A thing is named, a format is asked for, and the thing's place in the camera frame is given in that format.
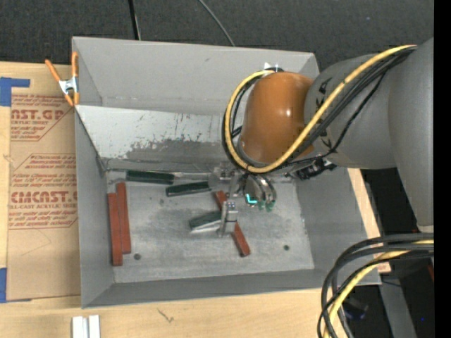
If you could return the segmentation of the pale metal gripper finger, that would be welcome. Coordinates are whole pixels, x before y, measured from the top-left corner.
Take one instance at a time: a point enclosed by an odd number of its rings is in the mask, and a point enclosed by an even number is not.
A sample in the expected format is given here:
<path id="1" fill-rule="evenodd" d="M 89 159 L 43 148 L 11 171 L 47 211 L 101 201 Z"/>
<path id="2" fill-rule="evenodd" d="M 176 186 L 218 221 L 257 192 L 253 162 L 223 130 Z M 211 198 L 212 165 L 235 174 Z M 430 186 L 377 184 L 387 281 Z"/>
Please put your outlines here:
<path id="1" fill-rule="evenodd" d="M 237 222 L 238 209 L 234 201 L 224 201 L 221 208 L 221 220 L 216 233 L 219 237 L 231 234 Z"/>
<path id="2" fill-rule="evenodd" d="M 216 167 L 209 174 L 208 184 L 210 189 L 228 189 L 234 176 L 234 170 L 229 168 Z"/>

